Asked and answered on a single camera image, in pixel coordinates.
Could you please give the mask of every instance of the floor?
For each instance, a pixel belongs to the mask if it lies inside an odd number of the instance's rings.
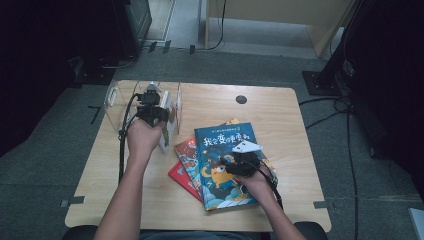
[[[205,0],[201,1],[203,3],[199,21],[199,0],[150,0],[153,21],[146,44],[157,41],[158,46],[161,46],[165,41],[171,41],[171,47],[174,48],[189,49],[190,45],[195,45],[196,50],[204,50],[206,9]],[[220,25],[221,19],[211,20],[209,48],[216,46],[221,37]],[[338,31],[321,59],[331,57],[331,51],[340,42],[342,30]],[[158,35],[163,38],[151,37],[153,33],[161,31],[162,35]],[[318,58],[304,25],[224,19],[223,32],[223,41],[214,51]]]

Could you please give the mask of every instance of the red book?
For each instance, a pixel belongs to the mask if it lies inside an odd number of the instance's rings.
[[[183,164],[180,161],[178,161],[177,164],[175,164],[175,166],[169,170],[168,175],[177,181],[181,186],[183,186],[187,191],[189,191],[193,196],[199,199],[199,201],[202,201],[199,193],[193,186],[193,182],[191,181],[183,167]]]

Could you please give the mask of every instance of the forearm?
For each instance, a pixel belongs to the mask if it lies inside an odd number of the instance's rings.
[[[266,197],[262,199],[260,204],[264,209],[268,220],[271,223],[272,229],[274,230],[274,233],[279,240],[305,239],[273,197]]]
[[[146,166],[127,166],[100,222],[95,239],[139,238],[145,168]]]

